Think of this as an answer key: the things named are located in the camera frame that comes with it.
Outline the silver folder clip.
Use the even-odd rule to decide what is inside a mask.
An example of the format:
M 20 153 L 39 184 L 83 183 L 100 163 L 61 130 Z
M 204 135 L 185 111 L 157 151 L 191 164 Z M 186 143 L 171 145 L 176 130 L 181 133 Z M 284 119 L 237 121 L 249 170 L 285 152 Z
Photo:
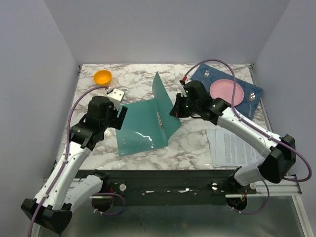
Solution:
M 160 127 L 163 128 L 163 123 L 162 123 L 162 119 L 161 119 L 159 112 L 157 112 L 157 118 L 158 118 L 158 122 L 159 122 Z

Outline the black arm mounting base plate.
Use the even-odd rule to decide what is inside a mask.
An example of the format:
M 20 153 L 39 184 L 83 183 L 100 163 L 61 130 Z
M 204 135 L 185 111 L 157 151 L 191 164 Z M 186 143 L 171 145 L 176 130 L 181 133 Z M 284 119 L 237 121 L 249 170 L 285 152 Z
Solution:
M 103 191 L 121 195 L 128 206 L 225 205 L 229 196 L 255 194 L 229 187 L 231 170 L 100 170 L 108 181 Z

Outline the pink plate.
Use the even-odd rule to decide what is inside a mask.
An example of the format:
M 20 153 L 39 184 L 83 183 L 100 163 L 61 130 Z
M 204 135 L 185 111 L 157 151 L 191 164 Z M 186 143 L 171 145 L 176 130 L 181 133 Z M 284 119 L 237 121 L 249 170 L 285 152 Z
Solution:
M 234 82 L 229 79 L 219 79 L 213 82 L 210 86 L 209 92 L 213 99 L 221 98 L 228 103 L 232 103 Z M 244 100 L 244 91 L 242 87 L 237 83 L 234 96 L 234 105 L 239 105 Z

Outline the teal plastic folder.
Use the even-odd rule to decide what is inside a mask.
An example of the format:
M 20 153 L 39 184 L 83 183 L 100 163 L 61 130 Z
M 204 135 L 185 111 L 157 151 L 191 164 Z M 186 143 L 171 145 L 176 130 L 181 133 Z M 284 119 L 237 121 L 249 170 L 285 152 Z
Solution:
M 178 118 L 169 115 L 173 104 L 158 73 L 152 84 L 153 99 L 126 104 L 127 113 L 116 131 L 118 154 L 128 156 L 168 146 L 170 137 L 181 127 Z M 163 128 L 160 127 L 159 112 Z

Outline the silver fork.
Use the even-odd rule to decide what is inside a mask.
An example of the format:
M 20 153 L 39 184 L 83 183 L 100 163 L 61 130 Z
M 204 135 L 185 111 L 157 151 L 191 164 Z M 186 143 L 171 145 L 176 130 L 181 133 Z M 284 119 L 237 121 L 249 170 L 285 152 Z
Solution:
M 206 70 L 206 71 L 205 71 L 205 73 L 204 73 L 204 76 L 203 76 L 202 83 L 204 83 L 204 82 L 205 82 L 205 80 L 208 78 L 208 76 L 209 76 L 209 71 L 208 71 L 208 70 Z

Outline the printed white paper sheets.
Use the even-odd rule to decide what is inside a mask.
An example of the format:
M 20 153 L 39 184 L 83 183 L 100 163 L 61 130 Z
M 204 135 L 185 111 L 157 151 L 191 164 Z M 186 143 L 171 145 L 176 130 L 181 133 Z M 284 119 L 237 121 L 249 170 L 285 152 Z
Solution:
M 239 167 L 263 160 L 252 146 L 226 129 L 208 129 L 206 135 L 214 167 Z

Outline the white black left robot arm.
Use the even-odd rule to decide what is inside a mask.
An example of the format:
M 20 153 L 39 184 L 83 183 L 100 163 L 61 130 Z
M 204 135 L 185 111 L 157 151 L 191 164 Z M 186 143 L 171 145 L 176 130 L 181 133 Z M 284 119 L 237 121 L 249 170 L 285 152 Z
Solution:
M 121 129 L 127 112 L 127 107 L 120 105 L 122 99 L 121 92 L 92 97 L 87 113 L 67 132 L 67 145 L 47 182 L 34 198 L 22 202 L 21 209 L 32 223 L 62 234 L 83 202 L 110 191 L 109 174 L 98 170 L 90 172 L 72 191 L 69 187 L 96 144 L 104 140 L 106 129 Z

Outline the silver spoon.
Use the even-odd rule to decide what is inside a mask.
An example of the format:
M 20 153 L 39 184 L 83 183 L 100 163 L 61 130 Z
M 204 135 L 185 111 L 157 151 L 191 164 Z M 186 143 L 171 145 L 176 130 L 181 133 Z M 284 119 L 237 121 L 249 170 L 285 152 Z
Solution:
M 249 113 L 248 113 L 248 117 L 251 118 L 252 116 L 252 104 L 255 101 L 256 95 L 254 92 L 251 92 L 248 96 L 249 102 L 250 102 L 250 106 L 249 106 Z

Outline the blue fabric placemat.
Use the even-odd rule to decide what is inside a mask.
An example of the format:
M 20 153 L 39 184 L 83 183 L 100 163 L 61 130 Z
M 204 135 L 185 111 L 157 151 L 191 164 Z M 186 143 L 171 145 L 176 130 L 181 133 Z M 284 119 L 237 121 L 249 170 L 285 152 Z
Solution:
M 205 71 L 208 70 L 209 71 L 209 76 L 208 78 L 205 80 L 205 82 L 203 83 L 205 89 L 209 92 L 210 86 L 213 82 L 219 80 L 219 79 L 229 79 L 233 81 L 233 76 L 230 74 L 227 74 L 221 70 L 218 70 L 214 67 L 211 67 L 207 64 L 201 64 L 193 73 L 191 79 L 193 80 L 198 80 L 198 81 L 202 81 L 203 80 L 203 76 Z M 257 110 L 257 107 L 259 105 L 261 96 L 263 95 L 263 89 L 260 87 L 257 87 L 251 83 L 248 83 L 244 80 L 241 79 L 236 79 L 236 83 L 238 83 L 243 91 L 244 91 L 244 100 L 242 101 L 241 104 L 236 105 L 235 108 L 242 113 L 242 115 L 244 115 L 245 117 L 247 117 L 248 119 L 253 119 L 255 112 Z M 248 96 L 251 92 L 254 92 L 256 95 L 255 101 L 252 104 L 252 116 L 251 118 L 248 117 L 248 113 L 249 113 L 249 106 L 250 106 L 250 102 L 248 99 Z

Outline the orange plastic bowl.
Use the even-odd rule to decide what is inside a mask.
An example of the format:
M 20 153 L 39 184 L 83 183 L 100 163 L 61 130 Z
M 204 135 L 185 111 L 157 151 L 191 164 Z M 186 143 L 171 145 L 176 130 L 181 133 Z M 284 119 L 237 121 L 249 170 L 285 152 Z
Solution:
M 94 82 L 97 85 L 101 86 L 109 86 L 112 81 L 112 78 L 112 73 L 108 70 L 97 71 L 93 76 Z

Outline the aluminium extrusion rail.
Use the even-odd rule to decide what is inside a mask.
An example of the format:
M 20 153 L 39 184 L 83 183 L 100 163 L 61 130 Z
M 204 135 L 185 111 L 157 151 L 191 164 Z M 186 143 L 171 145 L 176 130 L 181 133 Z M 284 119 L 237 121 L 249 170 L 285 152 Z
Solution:
M 255 182 L 256 194 L 259 196 L 266 196 L 268 194 L 264 183 L 268 186 L 270 196 L 272 197 L 300 196 L 302 194 L 298 183 L 282 180 L 280 183 L 275 184 L 265 180 Z

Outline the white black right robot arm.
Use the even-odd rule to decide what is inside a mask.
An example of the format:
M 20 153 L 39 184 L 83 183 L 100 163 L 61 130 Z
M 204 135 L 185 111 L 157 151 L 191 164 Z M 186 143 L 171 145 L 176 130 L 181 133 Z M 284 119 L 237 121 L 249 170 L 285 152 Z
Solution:
M 183 84 L 182 92 L 177 93 L 169 114 L 176 118 L 197 115 L 200 119 L 234 133 L 259 152 L 262 160 L 236 169 L 228 178 L 228 190 L 234 194 L 257 181 L 280 183 L 296 162 L 293 137 L 281 137 L 266 131 L 242 116 L 227 101 L 211 98 L 203 83 L 198 80 Z

